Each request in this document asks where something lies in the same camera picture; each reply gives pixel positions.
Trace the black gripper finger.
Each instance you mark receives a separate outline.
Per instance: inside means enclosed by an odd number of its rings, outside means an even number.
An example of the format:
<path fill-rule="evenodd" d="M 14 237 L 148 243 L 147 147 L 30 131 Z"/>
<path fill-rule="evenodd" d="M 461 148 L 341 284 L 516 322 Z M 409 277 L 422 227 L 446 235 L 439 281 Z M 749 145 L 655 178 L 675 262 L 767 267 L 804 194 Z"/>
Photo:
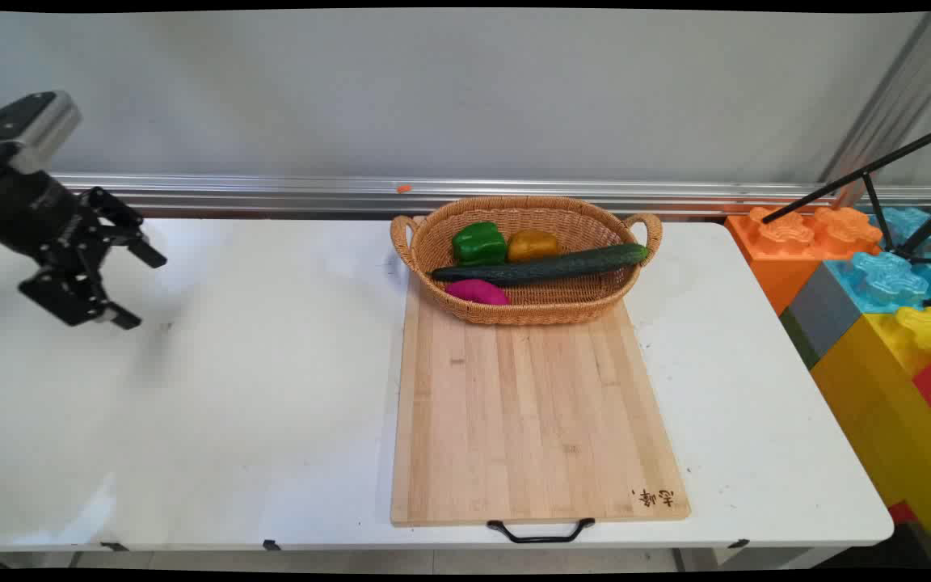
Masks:
<path fill-rule="evenodd" d="M 103 257 L 47 257 L 33 276 L 19 283 L 19 291 L 68 327 L 87 322 L 139 327 L 143 319 L 108 296 L 100 272 L 103 263 Z"/>
<path fill-rule="evenodd" d="M 87 235 L 104 246 L 126 247 L 149 268 L 162 268 L 167 258 L 150 244 L 143 231 L 143 215 L 101 187 L 80 195 L 83 209 L 89 211 Z"/>

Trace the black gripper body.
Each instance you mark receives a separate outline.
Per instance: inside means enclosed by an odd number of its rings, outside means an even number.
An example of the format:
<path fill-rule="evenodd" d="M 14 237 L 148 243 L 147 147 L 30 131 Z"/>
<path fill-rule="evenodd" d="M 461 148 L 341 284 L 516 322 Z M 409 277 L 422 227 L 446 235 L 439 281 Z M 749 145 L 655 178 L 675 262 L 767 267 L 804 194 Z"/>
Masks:
<path fill-rule="evenodd" d="M 0 243 L 38 268 L 87 268 L 93 263 L 89 194 L 71 192 L 44 171 L 0 168 Z"/>

